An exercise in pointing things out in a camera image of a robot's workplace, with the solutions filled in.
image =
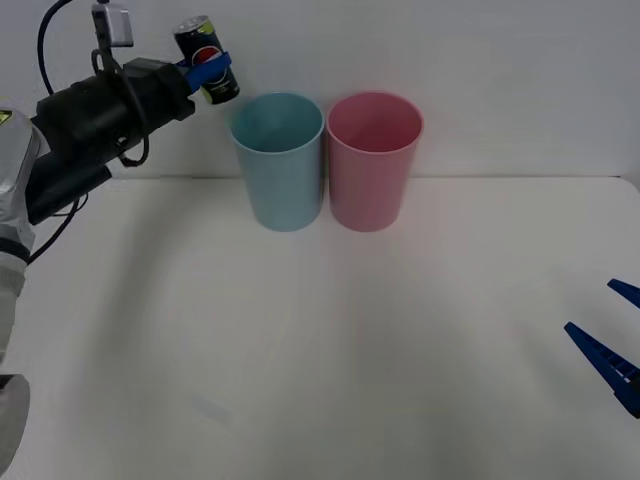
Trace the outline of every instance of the cup rim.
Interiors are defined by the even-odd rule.
[[[353,97],[359,97],[360,95],[370,95],[372,93],[376,95],[386,95],[387,97],[393,97],[397,100],[400,100],[406,103],[416,111],[416,113],[418,114],[418,117],[420,118],[420,131],[418,132],[418,135],[416,135],[416,138],[411,143],[409,143],[408,145],[405,145],[404,147],[398,148],[397,150],[389,150],[386,152],[370,152],[368,150],[360,150],[359,148],[355,148],[355,147],[352,147],[351,145],[346,144],[345,142],[340,140],[336,134],[333,133],[333,131],[331,130],[331,122],[329,122],[329,119],[331,118],[331,114],[333,113],[333,110],[345,100],[349,100],[350,98],[353,98]],[[365,155],[384,156],[384,155],[393,155],[395,153],[403,152],[404,150],[408,150],[409,148],[413,147],[416,143],[418,143],[422,138],[422,134],[424,133],[424,115],[422,114],[418,106],[415,103],[413,103],[411,100],[408,100],[401,95],[398,95],[392,92],[387,92],[385,90],[364,90],[364,91],[347,95],[346,97],[341,98],[336,103],[334,103],[333,106],[329,109],[326,123],[327,123],[327,127],[326,127],[327,133],[329,134],[332,140],[334,140],[335,142],[339,143],[343,147],[348,148],[353,152],[361,153]]]
[[[298,150],[302,150],[303,148],[305,148],[305,147],[309,146],[311,143],[315,142],[315,141],[318,139],[318,137],[319,137],[320,135],[322,135],[322,132],[324,132],[324,129],[325,129],[326,125],[327,125],[327,121],[326,121],[326,118],[325,118],[325,116],[324,116],[324,112],[322,111],[322,109],[318,106],[318,104],[317,104],[316,102],[314,102],[314,101],[313,101],[313,100],[311,100],[310,98],[305,97],[304,95],[299,95],[299,94],[297,94],[297,93],[293,93],[293,92],[271,92],[271,93],[263,93],[263,94],[261,94],[261,95],[258,95],[257,97],[253,98],[249,103],[247,103],[247,104],[246,104],[246,105],[245,105],[245,106],[240,110],[240,112],[238,112],[236,115],[240,115],[240,113],[242,112],[242,110],[244,110],[245,108],[247,108],[247,107],[248,107],[249,105],[251,105],[253,102],[255,102],[255,101],[259,100],[260,98],[263,98],[263,97],[271,97],[271,96],[280,96],[280,95],[286,95],[286,96],[291,96],[291,97],[298,97],[298,98],[301,98],[301,99],[303,99],[303,100],[306,100],[307,102],[311,103],[311,104],[316,108],[316,110],[318,110],[318,112],[320,112],[320,120],[321,120],[321,122],[320,122],[320,128],[319,128],[318,132],[313,136],[313,138],[312,138],[311,140],[309,140],[308,142],[306,142],[305,144],[300,145],[299,147],[296,147],[296,148],[292,148],[291,150],[283,150],[283,151],[281,151],[281,152],[262,152],[262,151],[260,151],[260,150],[254,150],[253,148],[249,148],[249,147],[247,147],[246,145],[244,145],[244,144],[240,143],[240,141],[239,141],[239,140],[236,138],[236,136],[233,134],[233,128],[232,128],[232,125],[233,125],[233,120],[235,120],[235,116],[234,116],[234,118],[233,118],[233,119],[232,119],[232,121],[231,121],[232,123],[231,123],[231,125],[229,126],[229,132],[231,133],[231,139],[233,140],[233,142],[234,142],[236,145],[238,145],[240,148],[242,148],[242,149],[244,149],[244,150],[247,150],[247,151],[249,151],[249,152],[252,152],[252,153],[258,153],[258,154],[260,154],[260,155],[279,156],[279,155],[284,155],[284,154],[287,154],[287,153],[297,152]]]

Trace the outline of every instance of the pink cup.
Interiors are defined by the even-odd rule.
[[[387,228],[398,218],[424,119],[408,100],[363,92],[329,112],[331,212],[359,232]]]

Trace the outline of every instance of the blue cup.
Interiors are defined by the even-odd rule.
[[[231,121],[253,212],[265,227],[291,232],[322,208],[324,115],[291,93],[262,95]]]

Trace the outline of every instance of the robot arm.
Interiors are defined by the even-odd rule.
[[[27,118],[0,106],[0,362],[25,282],[36,225],[111,178],[107,163],[172,120],[195,111],[189,97],[231,64],[228,54],[193,68],[138,58],[123,67],[111,47],[131,46],[128,12],[99,0],[92,13],[99,50],[96,75],[38,103]],[[97,59],[103,59],[103,69]],[[46,147],[50,152],[40,156]],[[20,444],[29,408],[21,375],[0,375],[0,476]]]

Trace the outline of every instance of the plastic cup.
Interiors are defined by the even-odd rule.
[[[391,93],[359,93],[331,109],[329,192],[342,225],[374,232],[395,222],[423,128],[420,110]]]
[[[256,219],[290,232],[312,223],[322,208],[324,116],[291,93],[255,98],[232,120],[231,134]]]

